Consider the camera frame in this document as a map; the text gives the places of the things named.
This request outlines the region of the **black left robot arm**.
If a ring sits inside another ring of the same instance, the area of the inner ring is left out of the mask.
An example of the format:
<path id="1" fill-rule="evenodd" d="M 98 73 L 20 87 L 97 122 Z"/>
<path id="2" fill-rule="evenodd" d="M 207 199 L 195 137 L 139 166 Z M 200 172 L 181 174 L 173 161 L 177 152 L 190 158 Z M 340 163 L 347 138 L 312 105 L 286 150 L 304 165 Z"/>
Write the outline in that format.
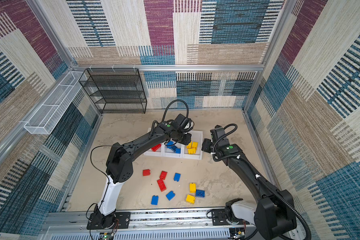
<path id="1" fill-rule="evenodd" d="M 133 175 L 133 162 L 149 149 L 174 140 L 182 145 L 191 142 L 193 121 L 179 114 L 174 120 L 153 121 L 150 132 L 125 144 L 111 145 L 106 162 L 106 185 L 99 203 L 89 216 L 87 230 L 112 229 L 116 226 L 116 204 L 124 183 Z"/>

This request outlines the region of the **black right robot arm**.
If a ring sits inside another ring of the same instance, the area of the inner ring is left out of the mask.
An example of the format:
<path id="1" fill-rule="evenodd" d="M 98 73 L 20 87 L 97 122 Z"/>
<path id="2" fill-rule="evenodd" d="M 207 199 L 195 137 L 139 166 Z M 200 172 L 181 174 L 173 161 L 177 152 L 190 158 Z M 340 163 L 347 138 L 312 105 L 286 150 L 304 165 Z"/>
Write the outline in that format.
<path id="1" fill-rule="evenodd" d="M 266 240 L 272 240 L 297 227 L 297 217 L 286 205 L 289 203 L 294 206 L 292 195 L 287 190 L 279 191 L 268 182 L 249 162 L 240 147 L 233 144 L 213 150 L 213 142 L 204 139 L 202 151 L 215 153 L 213 159 L 220 159 L 233 170 L 256 200 L 255 204 L 247 204 L 243 199 L 226 202 L 225 215 L 229 224 L 237 224 L 241 220 L 251 223 Z"/>

